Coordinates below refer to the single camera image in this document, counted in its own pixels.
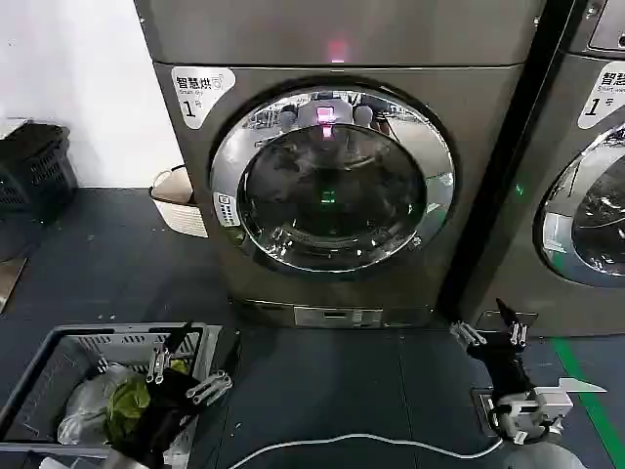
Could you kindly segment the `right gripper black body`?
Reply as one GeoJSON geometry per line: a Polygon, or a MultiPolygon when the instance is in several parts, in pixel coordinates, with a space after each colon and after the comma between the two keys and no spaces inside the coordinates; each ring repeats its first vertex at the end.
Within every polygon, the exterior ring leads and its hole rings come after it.
{"type": "Polygon", "coordinates": [[[531,391],[532,384],[522,362],[523,347],[514,345],[505,333],[487,334],[485,340],[486,343],[470,345],[467,353],[484,364],[492,382],[492,397],[531,391]]]}

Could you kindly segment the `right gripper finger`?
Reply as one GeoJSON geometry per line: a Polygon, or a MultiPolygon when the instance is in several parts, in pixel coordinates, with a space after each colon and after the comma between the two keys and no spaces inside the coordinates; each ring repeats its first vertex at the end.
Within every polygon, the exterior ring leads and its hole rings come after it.
{"type": "Polygon", "coordinates": [[[517,312],[502,299],[496,299],[499,314],[505,323],[511,344],[519,350],[526,346],[528,326],[521,322],[517,312]]]}
{"type": "Polygon", "coordinates": [[[481,335],[464,321],[454,322],[450,325],[449,331],[464,348],[481,345],[481,335]]]}

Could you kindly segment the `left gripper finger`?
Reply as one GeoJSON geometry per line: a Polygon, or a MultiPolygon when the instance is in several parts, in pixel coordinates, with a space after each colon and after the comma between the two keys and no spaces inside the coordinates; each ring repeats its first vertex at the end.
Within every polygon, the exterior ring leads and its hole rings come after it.
{"type": "Polygon", "coordinates": [[[191,375],[194,346],[188,337],[192,333],[192,323],[188,321],[168,330],[157,328],[154,333],[156,339],[148,363],[146,383],[160,385],[167,369],[191,375]]]}
{"type": "Polygon", "coordinates": [[[222,366],[203,381],[186,391],[186,398],[194,405],[212,405],[233,385],[232,378],[240,360],[241,334],[236,331],[233,343],[222,362],[222,366]]]}

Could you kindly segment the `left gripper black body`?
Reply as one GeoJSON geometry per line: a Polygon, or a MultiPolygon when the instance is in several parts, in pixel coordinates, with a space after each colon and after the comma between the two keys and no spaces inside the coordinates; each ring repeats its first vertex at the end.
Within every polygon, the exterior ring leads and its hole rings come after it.
{"type": "Polygon", "coordinates": [[[185,428],[183,420],[199,412],[187,391],[199,381],[174,369],[164,371],[160,384],[146,385],[149,405],[140,419],[140,445],[147,454],[161,455],[185,428]]]}

